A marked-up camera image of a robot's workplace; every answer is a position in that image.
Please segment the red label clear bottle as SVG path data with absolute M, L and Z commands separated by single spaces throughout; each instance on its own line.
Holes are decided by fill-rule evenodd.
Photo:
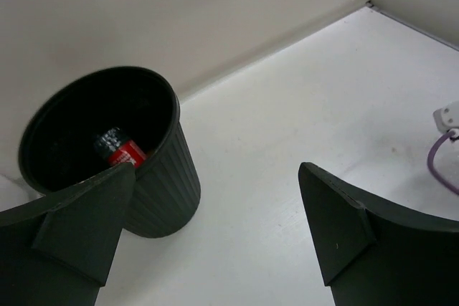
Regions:
M 93 147 L 96 153 L 110 166 L 131 163 L 135 168 L 138 168 L 147 158 L 131 137 L 118 127 L 97 134 Z

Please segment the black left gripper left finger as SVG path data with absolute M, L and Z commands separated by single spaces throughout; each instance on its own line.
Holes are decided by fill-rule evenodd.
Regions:
M 135 182 L 133 165 L 122 163 L 2 211 L 1 304 L 94 305 Z

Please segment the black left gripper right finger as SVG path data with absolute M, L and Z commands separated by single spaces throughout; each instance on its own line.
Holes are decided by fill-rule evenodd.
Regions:
M 313 163 L 298 170 L 323 283 L 336 305 L 456 305 L 458 223 L 401 206 Z

